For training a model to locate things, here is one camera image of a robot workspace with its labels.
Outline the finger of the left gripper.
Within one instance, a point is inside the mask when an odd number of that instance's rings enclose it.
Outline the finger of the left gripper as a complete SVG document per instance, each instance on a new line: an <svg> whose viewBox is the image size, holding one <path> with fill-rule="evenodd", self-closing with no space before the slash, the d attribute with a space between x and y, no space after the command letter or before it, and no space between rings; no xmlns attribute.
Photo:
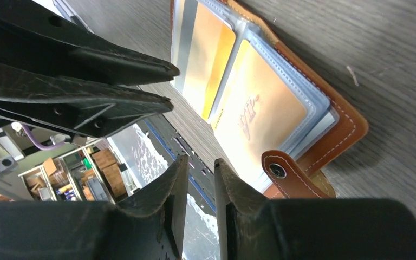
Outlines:
<svg viewBox="0 0 416 260"><path fill-rule="evenodd" d="M0 63L109 85L166 82L172 63L113 44L33 1L0 1Z"/></svg>
<svg viewBox="0 0 416 260"><path fill-rule="evenodd" d="M170 99L157 94L53 78L0 63L0 122L103 138L172 109Z"/></svg>

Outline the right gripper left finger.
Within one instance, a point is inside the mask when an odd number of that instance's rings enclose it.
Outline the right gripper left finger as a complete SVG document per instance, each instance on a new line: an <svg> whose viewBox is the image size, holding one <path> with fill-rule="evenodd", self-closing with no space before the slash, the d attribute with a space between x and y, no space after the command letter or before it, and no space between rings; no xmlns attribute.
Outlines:
<svg viewBox="0 0 416 260"><path fill-rule="evenodd" d="M0 202L0 259L181 259L189 158L132 196Z"/></svg>

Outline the gold credit card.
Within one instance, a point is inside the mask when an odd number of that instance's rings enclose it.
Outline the gold credit card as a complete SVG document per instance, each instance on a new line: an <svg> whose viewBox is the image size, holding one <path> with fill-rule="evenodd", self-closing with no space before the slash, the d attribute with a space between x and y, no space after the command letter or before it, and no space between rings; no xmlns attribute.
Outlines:
<svg viewBox="0 0 416 260"><path fill-rule="evenodd" d="M205 4L195 1L183 96L205 121L225 72L236 35L232 26L222 21Z"/></svg>

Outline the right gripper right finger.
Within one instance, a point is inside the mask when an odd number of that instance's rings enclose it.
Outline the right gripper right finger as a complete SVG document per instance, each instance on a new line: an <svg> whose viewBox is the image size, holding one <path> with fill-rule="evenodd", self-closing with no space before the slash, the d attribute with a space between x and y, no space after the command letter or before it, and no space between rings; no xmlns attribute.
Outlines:
<svg viewBox="0 0 416 260"><path fill-rule="evenodd" d="M268 199L214 163L222 259L416 259L416 218L390 199Z"/></svg>

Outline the brown leather card holder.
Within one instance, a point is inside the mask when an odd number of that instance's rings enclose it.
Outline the brown leather card holder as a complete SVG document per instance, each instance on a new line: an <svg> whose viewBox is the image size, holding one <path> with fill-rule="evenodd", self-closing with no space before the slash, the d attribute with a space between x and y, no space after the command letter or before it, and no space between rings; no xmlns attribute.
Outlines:
<svg viewBox="0 0 416 260"><path fill-rule="evenodd" d="M281 147L262 153L263 172L248 184L269 198L335 197L321 168L367 134L366 119L253 12L236 1L199 2L231 25L236 35L209 118L203 120L214 133L239 46L249 41L310 112Z"/></svg>

